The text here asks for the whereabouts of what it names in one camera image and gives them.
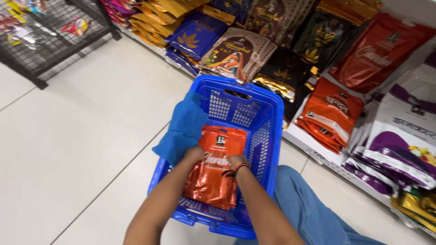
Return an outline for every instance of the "gold lotus logo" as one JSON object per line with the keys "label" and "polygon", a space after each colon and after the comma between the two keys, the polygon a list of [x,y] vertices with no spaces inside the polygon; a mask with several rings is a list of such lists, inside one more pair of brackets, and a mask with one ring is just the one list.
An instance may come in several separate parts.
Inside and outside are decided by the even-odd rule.
{"label": "gold lotus logo", "polygon": [[191,36],[187,37],[186,36],[186,32],[183,33],[182,37],[177,37],[177,41],[181,44],[186,44],[186,46],[190,47],[190,48],[196,48],[198,47],[197,45],[194,45],[196,43],[198,43],[200,40],[195,40],[195,36],[197,34],[194,33]]}
{"label": "gold lotus logo", "polygon": [[288,69],[285,69],[283,71],[280,71],[280,69],[279,69],[278,71],[274,72],[274,75],[276,75],[276,77],[278,77],[278,78],[283,78],[283,79],[286,79],[286,80],[290,80],[291,79],[291,77],[288,76]]}
{"label": "gold lotus logo", "polygon": [[306,58],[308,58],[311,61],[315,61],[317,59],[319,59],[319,55],[317,55],[317,49],[313,50],[312,52],[309,53],[309,50],[306,50],[306,53],[304,54],[306,56]]}

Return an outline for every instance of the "wire mesh basket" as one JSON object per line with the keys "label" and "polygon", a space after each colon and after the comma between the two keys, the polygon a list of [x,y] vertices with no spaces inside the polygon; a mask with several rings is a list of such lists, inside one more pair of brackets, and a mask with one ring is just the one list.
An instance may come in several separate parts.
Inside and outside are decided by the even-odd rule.
{"label": "wire mesh basket", "polygon": [[[4,16],[12,12],[6,1],[10,0],[0,0],[0,13]],[[112,33],[117,40],[121,37],[99,0],[48,0],[45,13],[24,10],[22,13],[19,17],[24,20],[23,27],[40,24],[52,35],[32,49],[23,43],[11,43],[10,33],[0,32],[0,60],[41,89],[47,85],[38,77],[55,65],[108,33]],[[81,35],[62,31],[75,18],[87,21],[86,30]]]}

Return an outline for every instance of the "white tiled floor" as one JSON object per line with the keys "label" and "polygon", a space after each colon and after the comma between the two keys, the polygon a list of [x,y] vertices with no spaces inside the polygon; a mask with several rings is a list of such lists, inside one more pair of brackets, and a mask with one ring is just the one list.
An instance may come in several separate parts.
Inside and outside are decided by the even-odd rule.
{"label": "white tiled floor", "polygon": [[[53,77],[44,91],[2,65],[0,73],[0,244],[121,244],[156,166],[151,147],[191,78],[126,37]],[[362,234],[387,244],[434,244],[285,140],[279,163],[302,171]],[[162,244],[233,240],[175,220],[162,236]]]}

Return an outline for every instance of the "shelf price tag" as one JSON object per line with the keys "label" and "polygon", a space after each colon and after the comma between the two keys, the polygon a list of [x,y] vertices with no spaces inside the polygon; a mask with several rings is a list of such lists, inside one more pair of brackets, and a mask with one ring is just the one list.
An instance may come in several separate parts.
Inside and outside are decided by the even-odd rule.
{"label": "shelf price tag", "polygon": [[323,157],[321,154],[316,152],[314,149],[308,149],[305,150],[304,152],[306,152],[309,156],[311,156],[313,159],[315,159],[315,161],[317,161],[321,165],[330,162],[329,160],[325,159],[325,157]]}

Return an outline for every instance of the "blue cloth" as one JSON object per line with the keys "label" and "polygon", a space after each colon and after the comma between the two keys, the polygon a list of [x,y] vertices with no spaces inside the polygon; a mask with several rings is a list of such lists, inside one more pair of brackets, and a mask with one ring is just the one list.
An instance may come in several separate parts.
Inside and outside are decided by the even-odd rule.
{"label": "blue cloth", "polygon": [[[357,233],[316,196],[293,168],[277,170],[274,201],[307,245],[383,245]],[[235,245],[257,245],[257,240],[237,239]]]}
{"label": "blue cloth", "polygon": [[200,94],[188,92],[174,108],[168,132],[152,148],[173,167],[182,160],[185,151],[196,146],[201,138],[201,128],[208,120],[208,114],[200,108],[204,99]]}

